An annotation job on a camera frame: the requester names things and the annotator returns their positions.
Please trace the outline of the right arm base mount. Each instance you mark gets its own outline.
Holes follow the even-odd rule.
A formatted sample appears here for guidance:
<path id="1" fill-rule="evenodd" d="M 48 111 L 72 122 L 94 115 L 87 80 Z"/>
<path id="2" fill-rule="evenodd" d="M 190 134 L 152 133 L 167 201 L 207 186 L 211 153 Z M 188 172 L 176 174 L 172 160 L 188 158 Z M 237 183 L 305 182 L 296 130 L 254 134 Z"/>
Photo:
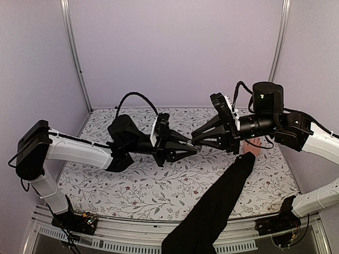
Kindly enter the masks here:
<path id="1" fill-rule="evenodd" d="M 272 241 L 279 248 L 292 246 L 299 233 L 301 220 L 292 213 L 292 202 L 295 198 L 295 195 L 285 198 L 277 215 L 255 221 L 255 230 L 260 236 L 289 230 L 285 234 L 273 236 Z"/>

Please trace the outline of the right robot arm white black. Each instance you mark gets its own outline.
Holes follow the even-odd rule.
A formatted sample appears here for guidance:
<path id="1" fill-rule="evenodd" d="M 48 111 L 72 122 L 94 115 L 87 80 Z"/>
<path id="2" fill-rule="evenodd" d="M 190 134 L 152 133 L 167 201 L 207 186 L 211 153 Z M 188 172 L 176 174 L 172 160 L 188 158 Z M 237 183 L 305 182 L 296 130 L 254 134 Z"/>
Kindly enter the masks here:
<path id="1" fill-rule="evenodd" d="M 312 116 L 286 109 L 281 85 L 268 81 L 255 83 L 249 91 L 251 114 L 239 116 L 235 104 L 242 85 L 242 81 L 237 83 L 233 99 L 222 93 L 210 96 L 218 114 L 192 132 L 194 145 L 238 154 L 241 141 L 268 135 L 276 143 L 295 151 L 312 153 L 338 163 L 338 135 Z"/>

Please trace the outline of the black sleeved forearm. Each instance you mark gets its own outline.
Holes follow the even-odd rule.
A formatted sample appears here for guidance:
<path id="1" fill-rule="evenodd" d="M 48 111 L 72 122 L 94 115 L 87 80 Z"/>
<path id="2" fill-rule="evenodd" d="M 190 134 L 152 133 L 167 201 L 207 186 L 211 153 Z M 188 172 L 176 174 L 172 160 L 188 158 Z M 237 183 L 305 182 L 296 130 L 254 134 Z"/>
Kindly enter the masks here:
<path id="1" fill-rule="evenodd" d="M 227 226 L 256 156 L 236 158 L 204 193 L 186 218 L 162 241 L 162 253 L 216 253 L 214 242 Z"/>

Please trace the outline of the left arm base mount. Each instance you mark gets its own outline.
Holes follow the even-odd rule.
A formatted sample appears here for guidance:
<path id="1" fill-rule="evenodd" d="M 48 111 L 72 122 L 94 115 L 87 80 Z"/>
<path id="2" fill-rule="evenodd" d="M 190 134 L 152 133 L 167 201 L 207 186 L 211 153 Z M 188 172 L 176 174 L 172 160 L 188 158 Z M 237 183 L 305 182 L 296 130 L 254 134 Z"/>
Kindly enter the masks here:
<path id="1" fill-rule="evenodd" d="M 94 235 L 97 227 L 97 216 L 90 212 L 76 214 L 67 195 L 66 200 L 68 204 L 67 211 L 61 214 L 52 213 L 52 225 L 71 232 Z"/>

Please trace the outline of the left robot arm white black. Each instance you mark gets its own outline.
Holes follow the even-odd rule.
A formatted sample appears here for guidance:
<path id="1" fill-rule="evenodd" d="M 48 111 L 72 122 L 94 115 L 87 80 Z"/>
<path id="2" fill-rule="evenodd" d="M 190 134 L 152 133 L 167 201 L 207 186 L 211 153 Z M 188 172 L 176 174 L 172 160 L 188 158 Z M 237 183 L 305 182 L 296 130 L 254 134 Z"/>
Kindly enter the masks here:
<path id="1" fill-rule="evenodd" d="M 137 128 L 129 115 L 117 116 L 108 126 L 111 141 L 106 144 L 80 139 L 61 133 L 39 120 L 18 142 L 16 154 L 8 161 L 21 180 L 34 187 L 40 198 L 58 215 L 58 221 L 68 230 L 79 224 L 71 204 L 44 168 L 46 160 L 71 161 L 119 173 L 133 164 L 131 154 L 154 158 L 157 166 L 177 162 L 196 155 L 200 146 L 169 127 L 169 115 L 159 114 L 151 133 Z"/>

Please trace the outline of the person's bare hand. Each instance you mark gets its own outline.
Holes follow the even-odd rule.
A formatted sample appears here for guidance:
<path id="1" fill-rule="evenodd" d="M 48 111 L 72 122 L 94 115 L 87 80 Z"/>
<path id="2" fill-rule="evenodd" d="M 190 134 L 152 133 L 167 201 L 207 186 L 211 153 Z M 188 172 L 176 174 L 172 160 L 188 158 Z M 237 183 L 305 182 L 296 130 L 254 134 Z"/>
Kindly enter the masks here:
<path id="1" fill-rule="evenodd" d="M 243 153 L 252 153 L 258 156 L 261 152 L 261 138 L 250 139 L 249 142 L 243 141 Z"/>

